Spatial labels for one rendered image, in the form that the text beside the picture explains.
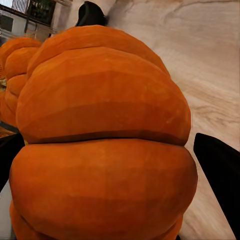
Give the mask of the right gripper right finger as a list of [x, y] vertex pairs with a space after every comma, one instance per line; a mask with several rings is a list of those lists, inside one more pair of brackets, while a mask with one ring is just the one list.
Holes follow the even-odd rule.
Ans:
[[196, 134], [193, 151], [236, 240], [240, 240], [240, 152], [202, 133]]

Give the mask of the cauldron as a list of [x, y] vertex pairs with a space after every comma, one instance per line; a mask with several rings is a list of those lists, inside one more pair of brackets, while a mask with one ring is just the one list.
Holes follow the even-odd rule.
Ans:
[[100, 22], [102, 23], [101, 25], [106, 26], [108, 24], [108, 18], [104, 16], [103, 11], [97, 4], [91, 1], [85, 1], [78, 10], [76, 27], [93, 25]]

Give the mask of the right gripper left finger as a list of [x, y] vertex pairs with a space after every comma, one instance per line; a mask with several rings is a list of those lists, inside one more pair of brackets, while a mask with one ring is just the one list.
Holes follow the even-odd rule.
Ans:
[[24, 146], [24, 138], [20, 132], [0, 138], [0, 192], [9, 180], [13, 159]]

